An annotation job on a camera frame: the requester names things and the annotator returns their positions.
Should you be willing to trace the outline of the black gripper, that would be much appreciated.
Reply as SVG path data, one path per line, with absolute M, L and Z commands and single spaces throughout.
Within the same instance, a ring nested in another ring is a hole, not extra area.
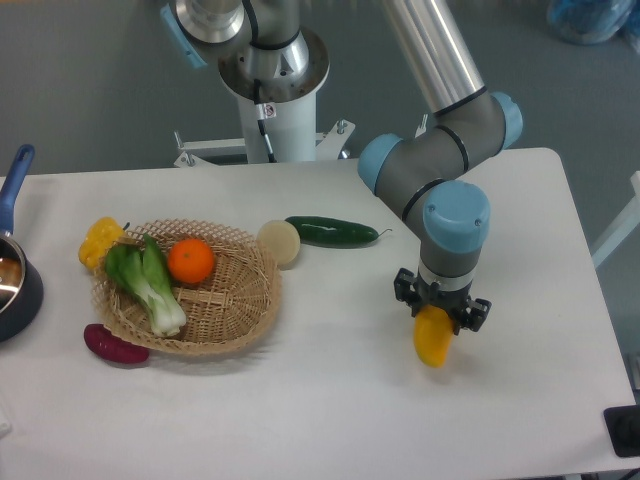
M 461 330 L 478 332 L 492 307 L 489 300 L 469 297 L 471 285 L 469 282 L 457 290 L 443 290 L 441 284 L 428 284 L 410 270 L 400 268 L 394 279 L 394 295 L 397 301 L 410 308 L 412 317 L 426 306 L 444 310 L 452 316 L 453 333 L 458 335 Z

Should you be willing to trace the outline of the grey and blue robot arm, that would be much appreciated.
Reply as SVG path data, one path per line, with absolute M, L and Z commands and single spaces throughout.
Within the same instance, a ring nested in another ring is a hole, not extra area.
M 386 1 L 383 10 L 435 123 L 412 139 L 375 138 L 357 171 L 420 241 L 419 268 L 399 271 L 396 298 L 413 312 L 443 310 L 454 330 L 477 331 L 491 305 L 469 290 L 490 206 L 462 176 L 519 138 L 522 114 L 486 89 L 445 2 Z M 169 1 L 161 17 L 193 66 L 217 65 L 238 102 L 249 162 L 318 158 L 315 96 L 329 59 L 302 26 L 298 2 Z

